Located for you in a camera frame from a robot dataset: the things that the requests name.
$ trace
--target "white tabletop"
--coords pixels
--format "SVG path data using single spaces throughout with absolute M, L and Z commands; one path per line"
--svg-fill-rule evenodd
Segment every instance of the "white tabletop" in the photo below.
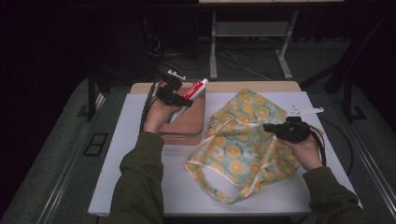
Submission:
M 299 107 L 312 107 L 305 92 L 259 92 L 285 110 L 293 105 Z M 222 108 L 236 92 L 207 92 L 205 102 L 205 127 L 204 136 L 211 115 Z M 100 174 L 89 213 L 97 216 L 107 216 L 110 210 L 111 197 L 117 180 L 120 177 L 119 165 L 123 156 L 134 148 L 138 131 L 141 111 L 146 100 L 146 93 L 128 94 L 125 99 L 120 119 L 106 160 Z M 317 115 L 303 116 L 303 120 L 323 130 Z M 324 136 L 328 166 L 338 181 L 347 189 L 354 192 L 346 173 L 337 159 L 331 143 Z M 300 168 L 293 177 L 265 186 L 262 191 L 250 198 L 225 205 L 213 200 L 195 182 L 184 167 L 184 162 L 189 158 L 196 147 L 168 146 L 163 147 L 163 202 L 166 216 L 235 216 L 249 215 L 295 215 L 309 213 L 309 192 L 303 180 L 303 168 Z M 212 183 L 219 188 L 228 187 L 226 181 L 216 178 L 217 183 Z

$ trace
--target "person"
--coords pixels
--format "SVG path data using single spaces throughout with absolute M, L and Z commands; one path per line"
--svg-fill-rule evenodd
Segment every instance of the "person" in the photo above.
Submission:
M 163 223 L 163 140 L 158 131 L 180 107 L 154 100 L 148 111 L 144 131 L 138 135 L 134 149 L 120 163 L 121 176 L 113 192 L 107 224 Z M 310 191 L 310 208 L 319 223 L 371 223 L 358 206 L 358 197 L 340 185 L 329 167 L 323 166 L 315 139 L 290 147 L 307 171 L 304 180 Z

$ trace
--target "fabric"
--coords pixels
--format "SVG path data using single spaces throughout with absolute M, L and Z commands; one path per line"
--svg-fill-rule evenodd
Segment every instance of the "fabric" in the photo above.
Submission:
M 107 224 L 163 223 L 163 140 L 142 132 L 134 149 L 125 155 Z
M 367 213 L 358 206 L 356 194 L 338 184 L 329 167 L 308 171 L 303 177 L 310 192 L 309 206 L 318 216 L 318 223 L 372 223 Z
M 231 204 L 261 190 L 262 186 L 294 175 L 300 163 L 290 148 L 267 133 L 263 123 L 283 123 L 286 111 L 250 90 L 242 90 L 216 112 L 208 138 L 186 161 L 186 169 L 215 200 Z M 236 198 L 215 189 L 205 178 L 210 168 L 239 187 Z

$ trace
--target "bag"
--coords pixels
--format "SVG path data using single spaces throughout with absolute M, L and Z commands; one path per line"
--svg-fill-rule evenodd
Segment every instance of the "bag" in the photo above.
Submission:
M 263 123 L 284 123 L 286 111 L 250 90 L 241 90 L 209 124 L 208 138 L 185 162 L 185 167 L 215 200 L 232 204 L 261 190 L 262 186 L 294 175 L 300 163 L 290 148 L 267 133 Z M 215 189 L 205 178 L 210 168 L 240 188 L 236 198 Z

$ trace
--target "hand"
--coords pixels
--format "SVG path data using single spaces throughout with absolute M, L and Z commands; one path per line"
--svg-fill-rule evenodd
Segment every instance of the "hand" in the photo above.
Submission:
M 180 106 L 166 105 L 156 96 L 151 98 L 150 104 L 144 128 L 144 131 L 149 133 L 157 133 L 169 117 L 181 109 Z
M 278 140 L 280 143 L 293 150 L 294 156 L 299 160 L 306 171 L 323 166 L 318 153 L 318 144 L 312 135 L 309 135 L 305 141 L 296 144 L 280 138 Z

